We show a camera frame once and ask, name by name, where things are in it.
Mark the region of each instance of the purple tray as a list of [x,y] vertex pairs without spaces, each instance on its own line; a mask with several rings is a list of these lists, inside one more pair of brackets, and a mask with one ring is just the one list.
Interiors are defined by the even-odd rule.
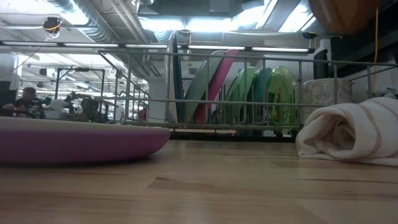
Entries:
[[137,159],[160,150],[165,131],[0,130],[0,162],[73,164]]

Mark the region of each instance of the rolled towel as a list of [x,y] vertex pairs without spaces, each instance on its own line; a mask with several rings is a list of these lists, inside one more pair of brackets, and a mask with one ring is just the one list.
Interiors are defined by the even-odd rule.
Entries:
[[398,100],[319,108],[296,138],[300,157],[398,166]]

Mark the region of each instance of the metal railing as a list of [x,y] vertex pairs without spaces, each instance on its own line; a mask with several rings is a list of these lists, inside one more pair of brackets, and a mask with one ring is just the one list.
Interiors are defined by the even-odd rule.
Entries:
[[[126,105],[128,105],[129,101],[148,101],[149,104],[151,102],[161,102],[165,103],[165,117],[163,122],[136,122],[136,121],[127,121],[125,120],[126,123],[132,124],[132,125],[138,125],[138,126],[159,126],[159,127],[165,127],[165,128],[190,128],[190,129],[251,129],[251,130],[291,130],[291,129],[300,129],[301,125],[301,119],[303,118],[303,107],[324,107],[324,106],[329,106],[329,105],[306,105],[303,104],[303,62],[310,62],[310,63],[328,63],[332,64],[333,66],[333,79],[334,79],[334,97],[335,101],[334,103],[338,103],[338,71],[337,71],[337,66],[338,64],[347,64],[347,65],[365,65],[367,66],[367,75],[362,76],[362,77],[367,77],[368,79],[368,98],[372,97],[372,75],[375,73],[371,73],[371,66],[388,66],[388,68],[378,71],[378,72],[383,72],[388,69],[392,68],[397,68],[398,64],[393,64],[393,63],[368,63],[368,62],[347,62],[347,61],[332,61],[332,60],[310,60],[310,59],[304,59],[304,58],[274,58],[274,57],[251,57],[251,56],[229,56],[229,55],[210,55],[210,54],[182,54],[182,53],[169,53],[169,52],[140,52],[140,51],[126,51],[126,50],[99,50],[98,53],[115,69],[117,67],[113,65],[108,59],[106,59],[106,56],[104,54],[128,54],[130,57],[132,57],[133,54],[145,54],[145,55],[163,55],[163,56],[190,56],[190,57],[200,57],[208,62],[210,61],[210,58],[233,58],[235,60],[239,60],[240,62],[243,61],[244,63],[244,73],[243,73],[243,78],[244,78],[244,88],[243,88],[243,101],[226,101],[226,87],[225,84],[221,87],[221,90],[219,91],[219,98],[216,101],[209,100],[209,88],[207,85],[206,91],[205,91],[205,99],[204,100],[183,100],[183,99],[170,99],[169,96],[169,90],[170,90],[170,76],[172,74],[166,74],[168,78],[167,82],[167,94],[165,94],[165,98],[148,98],[148,99],[142,99],[142,98],[136,98],[136,97],[96,97],[96,99],[102,99],[102,100],[124,100],[126,101]],[[247,88],[247,81],[248,81],[248,60],[259,60],[262,62],[262,70],[264,73],[264,78],[263,78],[263,96],[262,96],[262,102],[255,102],[254,101],[254,91],[249,93],[250,90]],[[298,100],[297,103],[286,103],[282,101],[278,102],[270,102],[269,101],[269,94],[268,94],[268,89],[266,85],[266,65],[268,60],[276,60],[276,61],[281,61],[281,62],[297,62],[298,66],[298,79],[296,79],[296,84],[298,84]],[[129,65],[129,76],[127,77],[127,80],[131,78],[131,66],[132,64],[130,63]],[[170,71],[170,63],[167,65],[168,68],[166,69],[167,71]],[[209,78],[209,71],[210,71],[210,66],[209,63],[207,63],[207,84],[210,83],[210,78]],[[130,90],[130,82],[127,82],[126,84],[126,91],[129,93]],[[247,101],[247,96],[252,95],[252,101]],[[194,122],[189,122],[189,123],[181,123],[180,122],[175,122],[172,119],[170,119],[170,113],[169,113],[169,103],[204,103],[205,104],[205,123],[203,124],[195,124]],[[215,109],[215,117],[216,119],[212,119],[212,110],[211,108],[208,107],[208,104],[216,105]],[[236,118],[233,118],[233,122],[230,124],[225,123],[225,114],[222,115],[220,108],[226,105],[241,105],[242,107],[239,107],[238,110],[238,116]],[[296,108],[295,110],[298,111],[298,115],[294,115],[292,119],[290,119],[291,123],[289,124],[284,124],[282,123],[282,117],[286,114],[286,109],[293,111],[293,108]],[[248,121],[248,110],[251,109],[251,120]],[[258,118],[257,116],[253,116],[253,111],[260,109],[261,111],[261,118]],[[271,112],[275,113],[275,117],[280,118],[278,122],[277,119],[273,119],[271,116]],[[148,121],[149,117],[149,107],[147,111],[147,119]]]

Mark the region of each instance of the metal rack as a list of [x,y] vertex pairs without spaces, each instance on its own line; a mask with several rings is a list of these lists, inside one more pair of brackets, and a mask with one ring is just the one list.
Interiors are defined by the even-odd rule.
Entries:
[[[302,98],[303,98],[303,81],[302,81],[302,63],[303,62],[317,62],[317,63],[328,63],[333,66],[333,74],[334,74],[334,96],[335,96],[335,104],[338,102],[338,71],[337,71],[337,66],[338,64],[347,64],[347,65],[365,65],[367,66],[367,71],[368,74],[365,76],[368,78],[368,98],[372,97],[372,85],[371,85],[371,77],[375,73],[371,73],[371,66],[388,66],[389,68],[387,69],[392,69],[398,67],[398,64],[393,64],[393,63],[367,63],[367,62],[346,62],[346,61],[331,61],[331,60],[310,60],[310,59],[297,59],[297,58],[272,58],[272,57],[248,57],[248,56],[227,56],[227,55],[210,55],[210,54],[182,54],[182,53],[168,53],[168,52],[140,52],[140,51],[134,51],[134,50],[99,50],[98,53],[115,69],[117,67],[113,65],[105,56],[105,54],[127,54],[130,57],[132,57],[134,54],[145,54],[145,55],[162,55],[162,56],[190,56],[190,57],[200,57],[200,58],[205,58],[205,60],[209,61],[210,58],[216,57],[216,58],[234,58],[235,60],[240,60],[244,62],[244,89],[243,93],[244,96],[247,95],[248,91],[246,88],[246,82],[247,82],[247,67],[248,67],[248,60],[260,60],[262,61],[262,69],[265,71],[266,69],[266,63],[268,60],[277,60],[277,61],[285,61],[285,62],[297,62],[298,66],[298,103],[297,104],[291,104],[291,103],[270,103],[267,102],[267,87],[265,85],[265,78],[264,78],[264,96],[263,96],[263,102],[251,102],[247,101],[246,97],[244,98],[244,101],[224,101],[225,98],[225,87],[221,88],[220,94],[218,101],[211,101],[208,99],[208,91],[209,89],[206,89],[205,93],[205,100],[171,100],[169,97],[169,94],[167,94],[166,98],[148,98],[145,99],[145,101],[148,101],[149,104],[151,102],[164,102],[166,104],[165,108],[169,108],[169,103],[171,102],[176,102],[176,103],[205,103],[206,105],[206,124],[193,124],[193,123],[173,123],[169,117],[169,111],[166,109],[166,116],[164,119],[164,122],[159,122],[159,123],[143,123],[143,122],[136,122],[136,121],[127,121],[125,120],[126,124],[131,124],[131,125],[136,125],[136,126],[158,126],[158,127],[164,127],[164,128],[189,128],[189,129],[214,129],[214,130],[221,130],[221,129],[233,129],[233,130],[239,130],[239,129],[250,129],[250,130],[298,130],[300,129],[300,124],[301,124],[301,119],[303,117],[303,107],[323,107],[327,105],[305,105],[302,104]],[[129,76],[126,77],[127,80],[130,80],[131,77],[131,61],[130,60],[130,65],[129,65]],[[169,81],[167,82],[167,90],[170,88],[170,76],[168,77]],[[129,92],[130,90],[130,83],[127,83],[126,91]],[[96,99],[99,100],[125,100],[126,104],[128,104],[129,101],[142,101],[142,98],[136,98],[136,97],[96,97]],[[212,123],[210,119],[210,114],[209,114],[209,108],[207,106],[208,103],[211,103],[213,105],[243,105],[243,120],[237,120],[233,124],[222,124],[222,123]],[[248,106],[261,106],[263,110],[263,115],[261,120],[253,121],[252,123],[248,123],[246,121],[247,117],[247,108]],[[279,107],[279,115],[283,114],[283,107],[297,107],[299,108],[299,116],[298,120],[296,123],[293,123],[291,125],[281,125],[277,123],[271,122],[269,119],[269,107],[270,106],[278,106]]]

